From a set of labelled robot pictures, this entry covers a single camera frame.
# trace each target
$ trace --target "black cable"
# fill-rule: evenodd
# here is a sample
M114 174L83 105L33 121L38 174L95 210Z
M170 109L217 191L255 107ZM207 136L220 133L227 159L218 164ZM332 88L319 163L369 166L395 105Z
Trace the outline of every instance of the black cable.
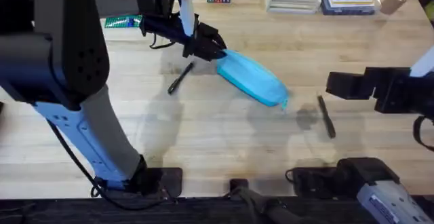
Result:
M426 149L428 149L429 151L434 152L434 146L429 146L426 145L422 142L422 139L420 139L420 127L422 126L422 122L426 119L425 116L419 116L413 124L413 137L414 140L416 140L416 142L420 145L422 145L423 147L425 147Z
M148 204L146 206L141 207L127 207L119 204L118 202L112 200L109 198L103 190L98 186L98 184L95 182L95 180L92 178L92 176L89 174L89 172L84 168L84 166L80 163L80 161L75 157L74 152L71 150L71 148L68 146L66 141L63 139L63 136L60 134L59 129L57 129L56 125L54 125L50 120L47 119L48 124L50 125L50 128L53 130L54 134L56 135L57 139L59 140L60 144L63 146L65 151L68 153L69 157L74 161L74 163L78 166L78 168L81 170L81 172L86 176L86 178L89 180L89 182L92 184L92 186L95 188L95 190L101 195L103 199L105 199L107 202L111 203L113 206L116 206L122 210L131 210L131 211L140 211L140 210L148 210L152 207L156 207L163 203L165 200L156 201L154 203Z
M167 43L167 44L163 44L163 45L155 46L155 43L156 43L156 42L157 42L157 34L154 33L154 41L153 41L152 44L150 44L150 46L149 46L151 49L158 50L158 49L161 49L161 48L168 48L168 47L170 47L171 45L174 45L174 44L175 44L174 41L171 41L171 42L169 42L169 43Z
M291 178L288 176L288 173L290 173L290 172L292 172L292 169L289 169L289 170L287 170L287 171L285 172L285 178L286 178L286 180L287 180L289 183L294 184L294 179L291 179Z

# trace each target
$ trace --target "blue plastic bag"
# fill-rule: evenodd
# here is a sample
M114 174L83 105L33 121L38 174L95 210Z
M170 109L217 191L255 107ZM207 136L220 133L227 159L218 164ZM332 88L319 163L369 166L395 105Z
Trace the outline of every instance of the blue plastic bag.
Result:
M217 60L217 73L230 81L241 91L249 94L267 106L286 106L286 86L267 68L255 60L231 50Z

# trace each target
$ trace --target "black pen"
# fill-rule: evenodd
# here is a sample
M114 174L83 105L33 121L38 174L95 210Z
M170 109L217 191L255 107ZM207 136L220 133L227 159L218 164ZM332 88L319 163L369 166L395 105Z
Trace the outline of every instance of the black pen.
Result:
M321 112L323 113L323 119L325 123L325 127L327 128L328 136L330 138L336 137L336 131L334 130L332 119L330 119L330 116L328 116L328 111L326 108L326 103L324 102L323 96L318 95L318 103L319 108L321 109Z
M175 79L175 81L170 85L169 89L167 90L167 93L169 95L172 95L177 89L181 81L184 79L185 75L191 71L191 69L195 66L194 62L191 62L185 70L182 72L182 74Z

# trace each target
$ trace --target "wooden tabletop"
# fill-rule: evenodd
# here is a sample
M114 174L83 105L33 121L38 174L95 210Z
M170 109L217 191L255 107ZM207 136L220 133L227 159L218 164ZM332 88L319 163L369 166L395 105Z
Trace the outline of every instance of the wooden tabletop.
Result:
M287 111L266 107L202 60L178 93L168 96L169 85L193 58L182 58L179 45L149 49L152 37L137 29L104 30L115 113L149 166L184 170L183 196L222 195L232 178L248 178L260 193L287 194L285 170L334 166L341 158L361 156L385 161L410 193L434 194L434 153L412 138L416 115L383 115L374 111L375 100L345 101L325 93L330 71L408 67L434 44L417 0L392 16L269 14L263 0L193 1L202 22L216 27L229 48L274 72L291 98ZM318 92L336 128L333 140L321 119ZM88 197L91 185L45 120L3 90L0 99L6 102L0 120L0 198ZM434 139L429 123L422 136Z

